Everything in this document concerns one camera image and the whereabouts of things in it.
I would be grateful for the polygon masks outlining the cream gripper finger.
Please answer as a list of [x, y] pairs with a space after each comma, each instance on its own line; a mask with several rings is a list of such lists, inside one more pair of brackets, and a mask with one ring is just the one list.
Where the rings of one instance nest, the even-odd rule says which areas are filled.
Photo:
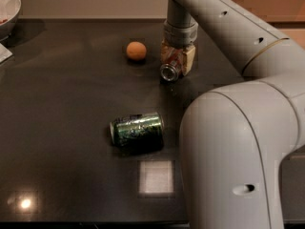
[[171, 47], [165, 39], [163, 39], [161, 42], [161, 50], [160, 50], [160, 62], [162, 65], [169, 64], [171, 62], [173, 51], [174, 48]]
[[189, 47], [183, 50], [183, 66], [182, 66], [183, 75], [187, 75], [191, 71], [193, 67], [195, 52], [196, 52], [195, 45], [190, 45]]

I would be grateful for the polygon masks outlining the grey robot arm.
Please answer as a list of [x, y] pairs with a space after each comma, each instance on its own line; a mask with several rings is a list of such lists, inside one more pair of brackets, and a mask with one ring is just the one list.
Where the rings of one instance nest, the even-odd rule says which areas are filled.
[[231, 0], [169, 0], [166, 38], [201, 27], [244, 77], [208, 91], [179, 132], [191, 229], [284, 229], [282, 160], [304, 144], [304, 51]]

